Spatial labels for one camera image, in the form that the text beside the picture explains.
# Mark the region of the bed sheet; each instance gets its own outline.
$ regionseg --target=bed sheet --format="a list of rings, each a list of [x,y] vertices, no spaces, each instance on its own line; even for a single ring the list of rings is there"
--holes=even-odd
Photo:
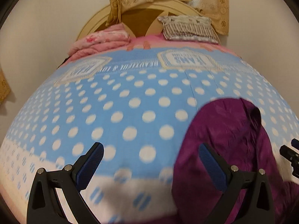
[[[36,90],[0,149],[1,189],[24,223],[37,169],[73,164],[98,141],[104,158],[81,194],[100,222],[173,214],[173,165],[189,124],[206,103],[240,97],[260,109],[279,170],[295,181],[279,147],[299,137],[298,118],[263,76],[219,45],[146,37],[60,67]]]

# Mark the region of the purple fabric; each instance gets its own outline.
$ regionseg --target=purple fabric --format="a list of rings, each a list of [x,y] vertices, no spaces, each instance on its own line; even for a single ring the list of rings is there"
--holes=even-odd
[[[215,189],[198,157],[198,147],[210,144],[228,164],[240,170],[266,171],[275,207],[276,223],[282,223],[299,197],[299,186],[283,182],[272,154],[258,108],[244,99],[219,99],[198,112],[192,121],[174,166],[172,195],[184,224],[203,223],[222,192]],[[236,218],[245,192],[226,223]]]

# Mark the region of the wooden headboard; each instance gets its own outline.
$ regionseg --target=wooden headboard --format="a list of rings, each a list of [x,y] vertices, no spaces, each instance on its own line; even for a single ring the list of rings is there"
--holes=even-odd
[[[106,28],[106,20],[110,13],[107,6],[96,13],[83,27],[77,39],[95,31]],[[160,34],[163,27],[158,21],[158,16],[168,15],[199,15],[189,5],[178,0],[156,1],[134,7],[122,14],[122,23],[132,38]]]

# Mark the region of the white wall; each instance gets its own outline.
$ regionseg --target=white wall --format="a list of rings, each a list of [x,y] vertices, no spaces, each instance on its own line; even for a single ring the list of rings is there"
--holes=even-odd
[[[84,24],[109,0],[20,0],[0,30],[13,93],[0,105],[0,144],[20,108],[59,66]],[[299,24],[283,0],[230,0],[228,48],[264,75],[299,115]]]
[[[0,64],[12,93],[0,105],[0,145],[30,95],[67,57],[85,23],[109,0],[20,0],[0,30]]]

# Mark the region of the gray striped pillow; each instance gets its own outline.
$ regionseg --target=gray striped pillow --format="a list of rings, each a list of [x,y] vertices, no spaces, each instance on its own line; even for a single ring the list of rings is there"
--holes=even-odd
[[[211,20],[200,16],[161,16],[164,37],[168,40],[201,41],[220,44]]]

